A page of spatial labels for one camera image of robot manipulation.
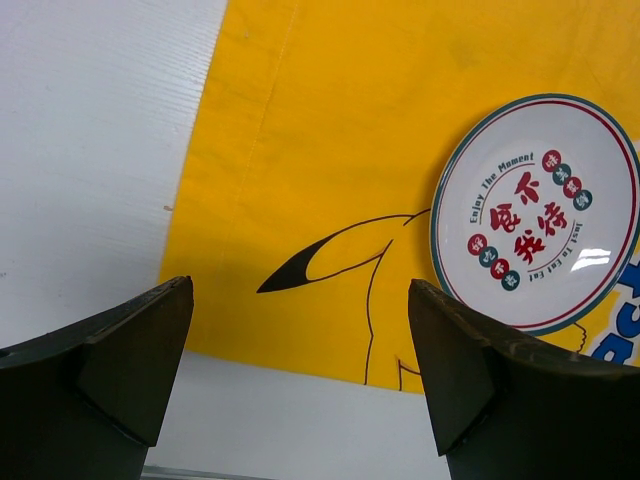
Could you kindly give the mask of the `yellow Pikachu cloth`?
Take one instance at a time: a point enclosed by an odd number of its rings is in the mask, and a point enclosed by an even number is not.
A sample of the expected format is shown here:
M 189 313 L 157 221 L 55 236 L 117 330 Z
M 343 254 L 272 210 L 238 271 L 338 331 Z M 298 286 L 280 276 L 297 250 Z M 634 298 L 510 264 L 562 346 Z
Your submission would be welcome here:
M 560 92 L 639 136 L 635 1 L 233 1 L 161 268 L 190 350 L 405 392 L 429 210 L 461 138 Z

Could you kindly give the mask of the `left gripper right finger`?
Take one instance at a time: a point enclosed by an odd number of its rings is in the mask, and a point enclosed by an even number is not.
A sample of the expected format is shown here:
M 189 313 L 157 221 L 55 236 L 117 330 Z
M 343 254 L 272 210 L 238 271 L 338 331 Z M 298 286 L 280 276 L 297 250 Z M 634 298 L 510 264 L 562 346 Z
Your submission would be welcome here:
M 415 279 L 408 317 L 454 479 L 635 479 L 639 371 L 551 345 Z

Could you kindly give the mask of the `round patterned plate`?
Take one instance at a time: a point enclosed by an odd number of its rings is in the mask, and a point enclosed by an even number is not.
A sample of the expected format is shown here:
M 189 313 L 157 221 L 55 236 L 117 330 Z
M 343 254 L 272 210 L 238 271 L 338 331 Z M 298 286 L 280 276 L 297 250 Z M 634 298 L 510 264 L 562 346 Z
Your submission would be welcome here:
M 639 237 L 639 159 L 595 103 L 547 93 L 480 120 L 431 209 L 442 290 L 519 331 L 558 332 L 613 289 Z

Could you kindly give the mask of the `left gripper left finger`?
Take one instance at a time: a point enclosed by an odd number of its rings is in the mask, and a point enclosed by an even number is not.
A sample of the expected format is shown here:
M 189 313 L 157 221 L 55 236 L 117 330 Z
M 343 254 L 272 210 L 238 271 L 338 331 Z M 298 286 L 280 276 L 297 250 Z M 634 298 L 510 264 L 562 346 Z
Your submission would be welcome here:
M 138 479 L 156 446 L 191 324 L 175 277 L 1 350 L 4 479 Z

